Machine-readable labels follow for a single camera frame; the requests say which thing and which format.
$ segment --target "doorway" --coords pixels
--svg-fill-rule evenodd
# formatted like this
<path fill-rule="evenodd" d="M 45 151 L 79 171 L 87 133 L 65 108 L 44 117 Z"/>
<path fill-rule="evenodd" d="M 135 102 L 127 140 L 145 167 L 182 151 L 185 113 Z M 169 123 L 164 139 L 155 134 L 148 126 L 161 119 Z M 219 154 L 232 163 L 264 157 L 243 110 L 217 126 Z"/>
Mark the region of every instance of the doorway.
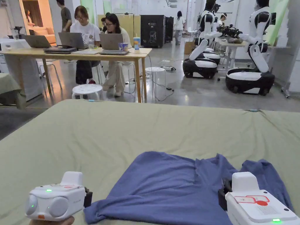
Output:
<path fill-rule="evenodd" d="M 24 24 L 28 35 L 45 36 L 52 46 L 56 46 L 52 16 L 48 0 L 19 0 Z"/>

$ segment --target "blue cup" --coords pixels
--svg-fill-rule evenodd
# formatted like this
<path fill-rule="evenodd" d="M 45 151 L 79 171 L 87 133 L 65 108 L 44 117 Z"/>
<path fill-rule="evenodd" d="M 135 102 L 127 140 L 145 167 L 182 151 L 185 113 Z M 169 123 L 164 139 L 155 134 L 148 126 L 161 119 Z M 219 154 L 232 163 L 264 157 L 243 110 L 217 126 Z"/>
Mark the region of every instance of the blue cup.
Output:
<path fill-rule="evenodd" d="M 140 37 L 134 37 L 133 38 L 133 45 L 135 50 L 139 50 L 141 46 L 141 38 Z"/>
<path fill-rule="evenodd" d="M 119 50 L 127 52 L 128 51 L 128 43 L 119 43 Z"/>

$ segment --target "white shirt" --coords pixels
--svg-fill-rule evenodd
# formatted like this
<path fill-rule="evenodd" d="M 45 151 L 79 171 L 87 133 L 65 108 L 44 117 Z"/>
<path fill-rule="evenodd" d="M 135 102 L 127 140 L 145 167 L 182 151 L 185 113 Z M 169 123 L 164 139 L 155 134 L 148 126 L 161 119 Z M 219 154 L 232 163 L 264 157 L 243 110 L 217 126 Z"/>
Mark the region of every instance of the white shirt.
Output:
<path fill-rule="evenodd" d="M 183 30 L 183 24 L 185 23 L 185 19 L 181 16 L 178 20 L 178 17 L 174 18 L 174 30 Z"/>
<path fill-rule="evenodd" d="M 90 22 L 86 26 L 82 26 L 78 21 L 76 21 L 76 23 L 71 25 L 70 32 L 81 33 L 85 44 L 89 44 L 90 39 L 100 41 L 100 29 Z"/>
<path fill-rule="evenodd" d="M 132 45 L 130 43 L 130 37 L 129 37 L 127 31 L 125 29 L 121 28 L 121 34 L 123 35 L 123 42 L 128 43 L 128 48 L 132 48 Z"/>
<path fill-rule="evenodd" d="M 218 25 L 219 25 L 219 26 L 223 26 L 223 21 L 222 21 L 222 20 L 219 20 L 219 21 L 218 21 Z"/>
<path fill-rule="evenodd" d="M 28 16 L 27 18 L 29 20 L 29 22 L 27 23 L 28 27 L 33 27 L 33 25 L 29 24 L 29 23 L 32 23 L 32 20 L 31 20 L 30 16 Z"/>

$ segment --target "blue cloth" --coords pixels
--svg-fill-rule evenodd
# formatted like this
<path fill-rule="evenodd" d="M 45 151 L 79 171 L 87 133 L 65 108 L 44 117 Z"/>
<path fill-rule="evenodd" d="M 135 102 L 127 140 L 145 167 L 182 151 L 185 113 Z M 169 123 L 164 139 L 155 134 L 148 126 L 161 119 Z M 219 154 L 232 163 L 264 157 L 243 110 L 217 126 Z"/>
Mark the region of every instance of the blue cloth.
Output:
<path fill-rule="evenodd" d="M 260 189 L 293 209 L 286 188 L 274 167 L 265 160 L 245 161 Z M 105 200 L 84 209 L 93 224 L 108 219 L 171 225 L 232 225 L 218 204 L 222 178 L 237 170 L 222 155 L 192 160 L 162 152 L 139 155 L 115 184 Z"/>

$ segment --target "beige sofa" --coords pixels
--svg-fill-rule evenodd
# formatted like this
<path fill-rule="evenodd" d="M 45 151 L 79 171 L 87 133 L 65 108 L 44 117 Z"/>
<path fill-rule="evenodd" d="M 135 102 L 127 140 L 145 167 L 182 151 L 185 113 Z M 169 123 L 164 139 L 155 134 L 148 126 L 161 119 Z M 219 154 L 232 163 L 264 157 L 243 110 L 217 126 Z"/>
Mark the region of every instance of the beige sofa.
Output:
<path fill-rule="evenodd" d="M 33 27 L 35 35 L 44 35 L 50 44 L 55 44 L 56 39 L 52 27 Z"/>

